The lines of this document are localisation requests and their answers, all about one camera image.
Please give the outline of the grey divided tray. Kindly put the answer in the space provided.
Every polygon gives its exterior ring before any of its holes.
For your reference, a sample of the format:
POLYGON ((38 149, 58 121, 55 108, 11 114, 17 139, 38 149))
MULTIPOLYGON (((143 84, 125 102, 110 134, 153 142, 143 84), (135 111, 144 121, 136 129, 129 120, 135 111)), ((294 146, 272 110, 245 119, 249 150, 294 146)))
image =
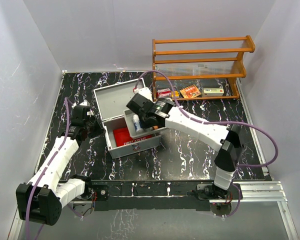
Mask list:
POLYGON ((156 134, 156 133, 159 133, 159 132, 167 129, 166 127, 159 127, 156 130, 152 130, 150 127, 150 128, 143 128, 142 133, 136 133, 134 125, 133 125, 133 121, 132 121, 133 115, 134 115, 134 113, 129 109, 126 109, 123 111, 123 116, 124 116, 124 120, 125 120, 125 123, 127 125, 128 131, 129 131, 129 135, 133 139, 140 138, 140 137, 147 136, 147 135, 156 134))

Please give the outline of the red first aid kit pouch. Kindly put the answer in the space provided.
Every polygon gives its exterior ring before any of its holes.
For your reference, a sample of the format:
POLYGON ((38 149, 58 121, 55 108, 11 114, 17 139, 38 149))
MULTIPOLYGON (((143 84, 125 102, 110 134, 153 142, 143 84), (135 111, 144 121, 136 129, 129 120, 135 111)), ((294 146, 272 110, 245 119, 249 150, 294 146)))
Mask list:
POLYGON ((132 138, 130 136, 130 133, 129 133, 129 130, 127 127, 114 129, 113 135, 114 135, 114 139, 115 139, 115 143, 116 143, 117 147, 134 144, 136 142, 147 140, 147 139, 150 139, 153 137, 150 134, 150 135, 146 135, 146 136, 142 136, 142 137, 138 137, 138 138, 132 138))

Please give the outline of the grey medicine case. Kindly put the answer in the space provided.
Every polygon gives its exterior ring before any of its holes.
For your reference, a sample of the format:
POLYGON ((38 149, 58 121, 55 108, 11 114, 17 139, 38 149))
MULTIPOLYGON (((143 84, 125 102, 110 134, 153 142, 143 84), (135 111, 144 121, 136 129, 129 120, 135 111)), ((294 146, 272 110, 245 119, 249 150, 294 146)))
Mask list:
POLYGON ((96 105, 99 110, 101 124, 105 129, 105 140, 108 151, 113 159, 118 159, 141 151, 157 147, 161 143, 159 130, 145 131, 140 134, 136 132, 133 115, 126 105, 134 96, 133 88, 144 88, 143 79, 119 82, 113 85, 96 88, 93 90, 96 105), (127 130, 127 140, 119 144, 115 139, 115 131, 127 130))

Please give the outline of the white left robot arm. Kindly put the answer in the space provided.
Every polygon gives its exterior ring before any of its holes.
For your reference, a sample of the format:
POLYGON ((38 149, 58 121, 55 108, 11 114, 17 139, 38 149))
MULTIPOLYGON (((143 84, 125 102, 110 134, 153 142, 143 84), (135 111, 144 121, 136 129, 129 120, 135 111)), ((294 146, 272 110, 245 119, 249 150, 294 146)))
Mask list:
POLYGON ((16 189, 19 217, 26 222, 53 226, 62 209, 73 199, 87 200, 93 195, 94 188, 88 176, 75 174, 66 183, 59 183, 81 144, 105 132, 88 101, 73 104, 71 108, 66 113, 65 128, 56 137, 42 166, 28 183, 21 183, 16 189))

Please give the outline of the blue white tube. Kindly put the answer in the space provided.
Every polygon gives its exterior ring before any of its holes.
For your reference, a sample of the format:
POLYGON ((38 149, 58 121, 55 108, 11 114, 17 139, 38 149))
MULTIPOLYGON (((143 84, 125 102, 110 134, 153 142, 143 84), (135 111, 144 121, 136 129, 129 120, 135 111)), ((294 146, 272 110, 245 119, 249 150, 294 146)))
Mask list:
POLYGON ((134 114, 132 116, 132 123, 133 123, 134 129, 135 129, 135 132, 137 134, 140 134, 143 132, 143 128, 141 127, 141 122, 140 122, 139 116, 137 114, 134 114))

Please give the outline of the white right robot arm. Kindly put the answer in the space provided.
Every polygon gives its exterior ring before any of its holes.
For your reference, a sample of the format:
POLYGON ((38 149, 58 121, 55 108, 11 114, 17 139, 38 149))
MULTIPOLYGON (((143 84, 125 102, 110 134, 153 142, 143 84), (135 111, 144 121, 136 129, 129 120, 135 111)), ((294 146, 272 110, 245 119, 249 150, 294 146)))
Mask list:
POLYGON ((142 127, 178 130, 209 145, 217 152, 213 194, 220 199, 230 194, 230 185, 243 151, 239 126, 212 123, 183 110, 172 100, 160 98, 153 102, 139 93, 129 100, 126 107, 139 117, 142 127))

